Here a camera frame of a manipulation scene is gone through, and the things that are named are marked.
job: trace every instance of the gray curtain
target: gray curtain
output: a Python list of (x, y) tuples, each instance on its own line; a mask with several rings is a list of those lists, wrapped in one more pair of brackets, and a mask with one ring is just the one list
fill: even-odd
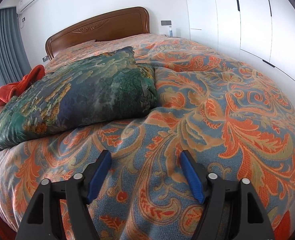
[(0, 9), (0, 87), (22, 80), (30, 71), (16, 8)]

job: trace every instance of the bed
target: bed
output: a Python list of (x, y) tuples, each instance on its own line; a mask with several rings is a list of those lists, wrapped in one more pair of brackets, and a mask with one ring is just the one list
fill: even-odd
[[(178, 164), (187, 149), (224, 179), (249, 178), (277, 240), (287, 239), (284, 225), (295, 201), (295, 108), (286, 96), (244, 62), (193, 41), (151, 34), (142, 7), (54, 34), (45, 45), (51, 59), (46, 73), (127, 46), (136, 63), (155, 68), (157, 107), (144, 118), (97, 123), (1, 151), (0, 217), (17, 231), (42, 179), (68, 179), (108, 149), (112, 168), (89, 205), (101, 239), (190, 239), (203, 207)], [(61, 208), (70, 240), (64, 201)], [(218, 239), (226, 221), (225, 215)]]

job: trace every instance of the bottle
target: bottle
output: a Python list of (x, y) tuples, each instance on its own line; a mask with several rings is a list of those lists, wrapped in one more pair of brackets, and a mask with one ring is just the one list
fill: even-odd
[(173, 37), (172, 26), (169, 26), (169, 36), (170, 38)]

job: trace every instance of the black clamp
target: black clamp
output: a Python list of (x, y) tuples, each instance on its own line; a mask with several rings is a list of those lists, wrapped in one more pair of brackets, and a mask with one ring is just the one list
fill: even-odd
[(97, 198), (111, 164), (111, 153), (103, 150), (83, 173), (54, 183), (43, 179), (28, 204), (15, 239), (66, 240), (59, 202), (66, 199), (75, 239), (100, 240), (86, 204)]
[(192, 240), (216, 239), (225, 200), (231, 203), (225, 240), (275, 240), (265, 208), (249, 179), (229, 181), (208, 173), (186, 150), (180, 155), (180, 164), (194, 198), (205, 204)]

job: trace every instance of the wooden headboard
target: wooden headboard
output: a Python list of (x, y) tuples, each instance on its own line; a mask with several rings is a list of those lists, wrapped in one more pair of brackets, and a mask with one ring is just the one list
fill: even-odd
[(76, 23), (49, 37), (45, 50), (53, 59), (63, 49), (96, 40), (112, 41), (142, 33), (150, 33), (150, 17), (143, 7), (108, 12)]

